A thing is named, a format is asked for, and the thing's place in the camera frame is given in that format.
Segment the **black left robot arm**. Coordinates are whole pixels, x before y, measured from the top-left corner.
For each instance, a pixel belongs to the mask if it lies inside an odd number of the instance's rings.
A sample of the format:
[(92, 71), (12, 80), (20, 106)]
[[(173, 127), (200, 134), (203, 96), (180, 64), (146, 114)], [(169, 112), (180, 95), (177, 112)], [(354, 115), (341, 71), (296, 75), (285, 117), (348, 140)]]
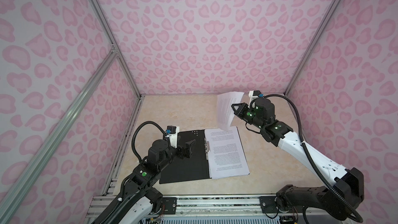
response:
[(137, 224), (150, 213), (159, 214), (163, 195), (153, 186), (175, 159), (190, 158), (195, 144), (191, 140), (174, 148), (168, 140), (154, 141), (146, 159), (122, 181), (120, 192), (94, 223)]

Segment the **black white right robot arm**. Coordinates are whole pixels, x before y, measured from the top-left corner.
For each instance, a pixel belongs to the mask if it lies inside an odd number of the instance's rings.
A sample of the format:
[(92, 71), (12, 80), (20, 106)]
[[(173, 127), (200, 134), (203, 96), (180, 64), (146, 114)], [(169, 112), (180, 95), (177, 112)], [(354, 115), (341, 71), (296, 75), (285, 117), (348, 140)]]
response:
[(356, 168), (348, 169), (334, 162), (307, 143), (299, 120), (297, 131), (277, 120), (271, 97), (259, 94), (250, 103), (235, 103), (231, 108), (234, 115), (245, 124), (258, 128), (257, 134), (265, 141), (290, 154), (323, 183), (321, 187), (284, 186), (276, 193), (275, 209), (288, 212), (302, 207), (303, 218), (308, 221), (307, 209), (317, 208), (337, 220), (351, 219), (362, 223), (363, 217), (357, 208), (364, 200), (363, 173)]

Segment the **red black folder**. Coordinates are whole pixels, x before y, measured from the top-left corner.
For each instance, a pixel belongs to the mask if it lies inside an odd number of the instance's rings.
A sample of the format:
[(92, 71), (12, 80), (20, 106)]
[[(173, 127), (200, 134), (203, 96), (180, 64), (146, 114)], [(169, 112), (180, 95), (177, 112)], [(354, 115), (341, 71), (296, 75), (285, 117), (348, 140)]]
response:
[(175, 160), (165, 168), (159, 180), (160, 184), (179, 183), (185, 181), (212, 179), (209, 174), (205, 130), (184, 131), (178, 133), (178, 145), (196, 140), (191, 158)]

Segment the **double column text sheet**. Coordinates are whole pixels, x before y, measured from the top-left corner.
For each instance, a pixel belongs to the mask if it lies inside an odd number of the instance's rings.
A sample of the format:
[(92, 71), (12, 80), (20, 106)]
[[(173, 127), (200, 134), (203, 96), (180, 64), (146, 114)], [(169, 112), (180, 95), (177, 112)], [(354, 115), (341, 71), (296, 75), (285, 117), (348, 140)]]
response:
[(217, 96), (217, 125), (223, 131), (228, 131), (234, 118), (232, 104), (241, 102), (243, 92), (228, 92)]

